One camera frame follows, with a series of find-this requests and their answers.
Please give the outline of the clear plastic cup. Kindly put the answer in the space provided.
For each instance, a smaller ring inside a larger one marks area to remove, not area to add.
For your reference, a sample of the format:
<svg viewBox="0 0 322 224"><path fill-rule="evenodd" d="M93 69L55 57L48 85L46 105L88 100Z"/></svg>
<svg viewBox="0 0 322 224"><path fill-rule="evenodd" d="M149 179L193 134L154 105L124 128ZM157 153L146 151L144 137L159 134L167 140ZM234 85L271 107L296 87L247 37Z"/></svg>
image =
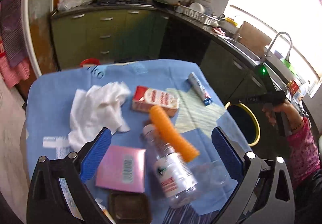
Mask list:
<svg viewBox="0 0 322 224"><path fill-rule="evenodd" d="M218 160L193 166L191 171L198 183L204 187L223 185L228 178L228 171Z"/></svg>

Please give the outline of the pink box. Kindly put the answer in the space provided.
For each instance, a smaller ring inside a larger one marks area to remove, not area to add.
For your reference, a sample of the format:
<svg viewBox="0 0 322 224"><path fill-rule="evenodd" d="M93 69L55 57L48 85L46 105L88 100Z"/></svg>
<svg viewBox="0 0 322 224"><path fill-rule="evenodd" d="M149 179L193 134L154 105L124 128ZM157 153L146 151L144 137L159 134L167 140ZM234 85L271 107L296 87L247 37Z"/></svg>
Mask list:
<svg viewBox="0 0 322 224"><path fill-rule="evenodd" d="M145 192L145 149L110 146L96 174L99 188Z"/></svg>

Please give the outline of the white paper towel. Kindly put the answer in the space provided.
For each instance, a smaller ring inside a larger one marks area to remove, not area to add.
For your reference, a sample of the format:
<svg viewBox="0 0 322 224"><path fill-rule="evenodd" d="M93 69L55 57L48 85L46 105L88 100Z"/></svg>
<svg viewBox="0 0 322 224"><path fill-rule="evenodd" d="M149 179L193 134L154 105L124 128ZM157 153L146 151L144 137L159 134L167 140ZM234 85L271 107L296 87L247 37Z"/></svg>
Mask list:
<svg viewBox="0 0 322 224"><path fill-rule="evenodd" d="M129 132L122 117L121 106L131 91L124 82L93 85L88 91L77 89L70 111L69 144L78 152L85 143L93 141L102 128L112 134Z"/></svg>

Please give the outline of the clear plastic bottle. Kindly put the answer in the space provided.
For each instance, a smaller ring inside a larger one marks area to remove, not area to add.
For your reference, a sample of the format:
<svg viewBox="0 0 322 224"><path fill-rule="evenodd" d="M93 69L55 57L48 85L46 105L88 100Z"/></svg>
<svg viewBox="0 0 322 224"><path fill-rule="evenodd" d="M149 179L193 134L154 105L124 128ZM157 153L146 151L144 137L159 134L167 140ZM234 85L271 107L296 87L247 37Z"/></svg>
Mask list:
<svg viewBox="0 0 322 224"><path fill-rule="evenodd" d="M180 208L197 198L197 180L181 154L164 142L155 126L148 124L142 130L146 143L147 164L169 201L171 208Z"/></svg>

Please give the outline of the brown plastic tray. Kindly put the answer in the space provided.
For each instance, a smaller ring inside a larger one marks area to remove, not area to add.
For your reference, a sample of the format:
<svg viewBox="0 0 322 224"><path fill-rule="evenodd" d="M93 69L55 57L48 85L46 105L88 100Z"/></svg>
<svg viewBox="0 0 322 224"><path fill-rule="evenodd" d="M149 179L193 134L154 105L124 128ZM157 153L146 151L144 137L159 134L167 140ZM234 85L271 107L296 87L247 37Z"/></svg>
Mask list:
<svg viewBox="0 0 322 224"><path fill-rule="evenodd" d="M151 223L152 214L144 193L111 191L108 210L116 223Z"/></svg>

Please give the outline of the red and white carton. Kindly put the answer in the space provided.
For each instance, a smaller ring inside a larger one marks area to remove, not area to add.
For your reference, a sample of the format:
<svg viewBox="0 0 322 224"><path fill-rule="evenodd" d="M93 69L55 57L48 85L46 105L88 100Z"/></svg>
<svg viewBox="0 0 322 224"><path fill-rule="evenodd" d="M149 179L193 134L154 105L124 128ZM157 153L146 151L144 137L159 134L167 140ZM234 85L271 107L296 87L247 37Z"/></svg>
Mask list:
<svg viewBox="0 0 322 224"><path fill-rule="evenodd" d="M160 106L169 117L173 117L180 107L180 100L166 91L137 86L132 98L134 111L148 113L152 106Z"/></svg>

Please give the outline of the silver blue tube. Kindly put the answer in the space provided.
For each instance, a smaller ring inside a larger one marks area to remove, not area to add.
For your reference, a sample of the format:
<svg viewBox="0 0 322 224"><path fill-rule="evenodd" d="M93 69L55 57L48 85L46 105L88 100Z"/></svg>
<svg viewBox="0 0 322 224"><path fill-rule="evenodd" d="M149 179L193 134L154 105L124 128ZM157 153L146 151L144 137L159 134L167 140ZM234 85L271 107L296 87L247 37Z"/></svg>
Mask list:
<svg viewBox="0 0 322 224"><path fill-rule="evenodd" d="M208 91L205 89L204 85L201 83L200 79L194 72L191 72L188 76L188 81L192 85L196 94L199 96L201 101L205 106L208 106L213 103L212 98Z"/></svg>

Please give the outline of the yellow-rimmed trash bin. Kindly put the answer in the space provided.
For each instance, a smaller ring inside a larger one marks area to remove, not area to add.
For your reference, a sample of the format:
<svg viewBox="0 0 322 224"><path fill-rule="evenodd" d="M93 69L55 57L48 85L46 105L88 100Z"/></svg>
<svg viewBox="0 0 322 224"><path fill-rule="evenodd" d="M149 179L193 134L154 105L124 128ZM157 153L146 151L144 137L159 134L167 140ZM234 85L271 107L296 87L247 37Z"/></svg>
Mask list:
<svg viewBox="0 0 322 224"><path fill-rule="evenodd" d="M243 133L250 147L255 146L260 139L260 125L254 113L244 104L228 102L225 109L232 116Z"/></svg>

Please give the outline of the blue star-patterned tablecloth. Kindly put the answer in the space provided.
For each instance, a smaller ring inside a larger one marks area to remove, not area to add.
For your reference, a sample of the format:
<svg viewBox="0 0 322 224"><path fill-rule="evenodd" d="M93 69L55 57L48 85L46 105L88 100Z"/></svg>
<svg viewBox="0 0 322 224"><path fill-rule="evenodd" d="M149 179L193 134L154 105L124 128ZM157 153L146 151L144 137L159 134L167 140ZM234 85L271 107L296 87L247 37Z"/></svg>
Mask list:
<svg viewBox="0 0 322 224"><path fill-rule="evenodd" d="M205 86L214 103L205 106L187 81L194 72ZM171 119L175 127L200 156L189 167L203 165L220 157L211 142L211 132L220 126L225 134L238 142L244 151L251 150L231 115L216 92L208 84L200 68L179 60L149 60L97 68L79 68L54 72L39 77L31 86L27 99L27 167L32 177L38 158L46 155L50 160L64 158L72 151L67 145L70 132L70 110L77 89L88 91L93 85L104 86L110 82L124 82L131 91L122 105L122 116L130 127L129 132L117 132L112 145L143 148L142 128L149 114L132 110L132 97L137 86L166 90L180 98L179 112ZM202 198L177 210L169 209L156 177L148 171L145 192L149 198L152 223L211 223L236 187L237 181L227 173L226 181Z"/></svg>

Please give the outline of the wooden cutting board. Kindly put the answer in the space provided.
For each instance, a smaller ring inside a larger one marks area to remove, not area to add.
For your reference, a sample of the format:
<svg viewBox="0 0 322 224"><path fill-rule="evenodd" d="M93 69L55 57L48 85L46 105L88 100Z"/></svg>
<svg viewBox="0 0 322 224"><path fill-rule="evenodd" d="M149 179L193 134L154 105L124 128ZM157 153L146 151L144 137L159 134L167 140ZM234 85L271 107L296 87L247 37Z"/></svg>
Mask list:
<svg viewBox="0 0 322 224"><path fill-rule="evenodd" d="M258 57L263 56L266 51L265 46L268 46L272 40L268 35L246 21L244 21L238 29L238 34L238 42L255 53Z"/></svg>

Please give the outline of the pink dish cloth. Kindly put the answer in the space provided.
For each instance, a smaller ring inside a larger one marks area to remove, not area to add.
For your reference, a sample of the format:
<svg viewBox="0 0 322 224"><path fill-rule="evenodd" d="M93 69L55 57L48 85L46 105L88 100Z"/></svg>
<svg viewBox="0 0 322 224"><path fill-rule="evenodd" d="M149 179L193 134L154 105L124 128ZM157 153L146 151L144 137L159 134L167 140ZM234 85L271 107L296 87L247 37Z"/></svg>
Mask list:
<svg viewBox="0 0 322 224"><path fill-rule="evenodd" d="M219 35L221 35L221 36L225 36L225 32L222 31L221 28L219 28L219 27L213 27L212 31L217 33L217 34L219 34Z"/></svg>

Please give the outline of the red stool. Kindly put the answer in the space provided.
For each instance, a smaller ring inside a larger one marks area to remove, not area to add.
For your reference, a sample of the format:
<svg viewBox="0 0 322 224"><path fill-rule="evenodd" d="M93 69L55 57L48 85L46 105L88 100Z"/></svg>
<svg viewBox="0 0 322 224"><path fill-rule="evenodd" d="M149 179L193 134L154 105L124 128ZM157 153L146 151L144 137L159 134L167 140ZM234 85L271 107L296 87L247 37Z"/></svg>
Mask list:
<svg viewBox="0 0 322 224"><path fill-rule="evenodd" d="M89 67L89 66L98 66L100 65L99 59L96 58L89 58L85 59L80 63L80 67Z"/></svg>

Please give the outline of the white dish rack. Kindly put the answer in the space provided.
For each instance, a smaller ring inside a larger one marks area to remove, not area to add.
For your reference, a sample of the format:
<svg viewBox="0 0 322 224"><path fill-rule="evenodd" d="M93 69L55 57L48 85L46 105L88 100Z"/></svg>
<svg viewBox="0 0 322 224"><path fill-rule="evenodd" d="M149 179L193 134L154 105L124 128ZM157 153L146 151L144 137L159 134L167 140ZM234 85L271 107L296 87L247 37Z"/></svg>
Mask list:
<svg viewBox="0 0 322 224"><path fill-rule="evenodd" d="M199 12L199 11L193 10L189 7L179 5L179 6L175 6L174 9L177 13L183 14L183 15L185 15L191 19L194 19L204 25L208 25L211 27L218 27L219 26L219 21L216 18L208 16L204 13Z"/></svg>

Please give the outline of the hanging checked aprons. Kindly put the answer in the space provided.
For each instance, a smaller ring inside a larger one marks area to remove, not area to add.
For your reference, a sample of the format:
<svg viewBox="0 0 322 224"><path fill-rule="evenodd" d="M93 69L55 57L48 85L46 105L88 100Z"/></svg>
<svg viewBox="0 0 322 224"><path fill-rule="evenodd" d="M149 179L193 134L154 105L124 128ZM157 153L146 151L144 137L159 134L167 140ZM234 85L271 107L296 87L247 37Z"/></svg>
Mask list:
<svg viewBox="0 0 322 224"><path fill-rule="evenodd" d="M1 1L1 76L8 88L29 78L21 0Z"/></svg>

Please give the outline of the glass sliding door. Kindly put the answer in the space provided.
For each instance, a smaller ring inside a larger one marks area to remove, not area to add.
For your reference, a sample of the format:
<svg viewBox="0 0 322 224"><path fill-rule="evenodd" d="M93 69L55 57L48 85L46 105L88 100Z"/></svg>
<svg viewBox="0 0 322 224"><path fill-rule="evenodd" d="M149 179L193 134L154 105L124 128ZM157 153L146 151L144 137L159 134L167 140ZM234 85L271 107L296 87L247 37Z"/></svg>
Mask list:
<svg viewBox="0 0 322 224"><path fill-rule="evenodd" d="M51 38L54 0L21 0L25 45L36 77L56 72L58 64Z"/></svg>

